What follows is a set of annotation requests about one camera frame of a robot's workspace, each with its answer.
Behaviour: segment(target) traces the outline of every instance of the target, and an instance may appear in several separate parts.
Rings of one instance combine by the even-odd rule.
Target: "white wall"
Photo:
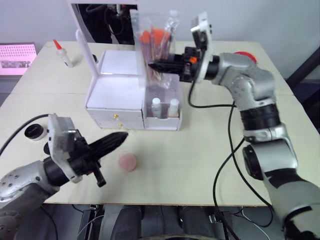
[[[215,40],[260,42],[284,78],[320,44],[319,0],[139,0],[142,11],[182,13],[177,40],[191,40],[191,19],[207,11]],[[75,40],[66,0],[1,0],[0,42]]]

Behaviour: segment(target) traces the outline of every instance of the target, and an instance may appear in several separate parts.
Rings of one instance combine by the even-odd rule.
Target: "white drawer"
[[[108,121],[94,119],[102,129],[144,129],[144,122],[141,121]]]
[[[93,119],[99,121],[140,122],[143,120],[141,110],[110,110],[88,108]]]
[[[165,119],[157,117],[146,117],[144,120],[145,129],[150,130],[174,130],[179,128],[181,119],[178,117],[168,117]]]

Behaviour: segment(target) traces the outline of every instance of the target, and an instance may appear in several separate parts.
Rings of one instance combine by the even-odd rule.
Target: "clear plastic bag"
[[[174,35],[180,23],[178,12],[171,10],[169,14],[137,11],[130,13],[135,45],[141,49],[143,55],[147,85],[158,85],[169,89],[172,75],[159,73],[151,69],[148,64],[169,58]]]

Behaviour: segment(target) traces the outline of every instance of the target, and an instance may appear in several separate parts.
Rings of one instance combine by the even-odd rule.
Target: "small bottle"
[[[161,117],[161,101],[159,98],[155,97],[152,99],[152,106],[151,106],[151,111],[152,111],[152,116],[156,118]]]
[[[68,68],[72,68],[74,65],[70,61],[70,59],[69,59],[69,57],[67,55],[67,50],[62,48],[60,46],[60,44],[57,42],[57,40],[53,39],[53,42],[54,42],[55,47],[57,49],[56,53],[60,56],[60,58],[62,58],[62,60],[64,61],[65,65],[67,65]]]
[[[179,100],[176,98],[171,99],[170,106],[168,108],[168,118],[179,117]]]

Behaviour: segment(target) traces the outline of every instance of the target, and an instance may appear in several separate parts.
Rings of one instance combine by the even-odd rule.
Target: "pink makeup sponge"
[[[131,172],[137,166],[137,158],[131,153],[126,153],[119,157],[118,164],[122,169]]]

